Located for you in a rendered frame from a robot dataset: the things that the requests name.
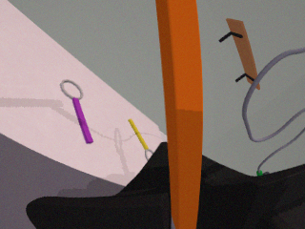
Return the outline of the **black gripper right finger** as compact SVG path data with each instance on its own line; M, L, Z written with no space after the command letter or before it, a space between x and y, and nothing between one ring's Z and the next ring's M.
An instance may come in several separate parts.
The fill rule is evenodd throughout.
M305 164L248 176L201 157L197 229L255 229L262 215L305 196Z

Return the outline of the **orange long bar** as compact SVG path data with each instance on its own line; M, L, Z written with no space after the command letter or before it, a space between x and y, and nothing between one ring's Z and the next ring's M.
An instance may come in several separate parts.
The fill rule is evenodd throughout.
M195 0L155 0L175 229L197 229L202 69Z

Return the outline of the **grey loop with yellow handle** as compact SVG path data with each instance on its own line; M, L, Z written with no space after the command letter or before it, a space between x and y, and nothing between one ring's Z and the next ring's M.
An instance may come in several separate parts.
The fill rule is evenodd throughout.
M137 127L136 127L136 125L134 125L132 119L129 119L129 122L131 123L131 126L132 126L134 132L137 134L138 140L141 140L142 145L144 145L144 148L146 150L146 153L145 153L146 154L146 159L149 160L148 150L150 150L150 152L152 152L152 153L153 153L153 150L149 149L149 146L148 146L148 144L146 144L146 141L144 140L144 138L142 138L141 134L138 133Z

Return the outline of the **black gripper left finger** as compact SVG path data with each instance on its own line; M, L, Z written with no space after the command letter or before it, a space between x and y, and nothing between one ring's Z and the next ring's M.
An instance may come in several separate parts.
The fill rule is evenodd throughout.
M43 196L26 209L35 229L172 229L168 142L160 141L148 163L117 195Z

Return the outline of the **grey loop with purple handle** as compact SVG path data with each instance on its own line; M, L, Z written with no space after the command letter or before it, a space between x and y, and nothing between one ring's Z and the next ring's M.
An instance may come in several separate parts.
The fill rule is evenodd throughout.
M77 87L79 89L81 88L80 85L77 85L75 83L75 81L62 80L62 83L61 83L61 91L62 92L65 92L64 81L70 81L70 83L75 85L75 87ZM87 141L87 144L89 144L89 142L94 142L94 141L92 141L91 131L89 131L89 129L88 129L87 121L85 121L85 116L83 114L83 110L81 110L81 106L80 106L80 103L79 103L79 99L83 99L83 91L81 91L81 89L80 89L79 98L75 98L75 96L69 95L68 92L65 92L65 95L68 95L69 98L72 99L73 108L75 108L76 114L77 114L77 121L79 121L79 125L81 127L81 131L83 131L85 141Z

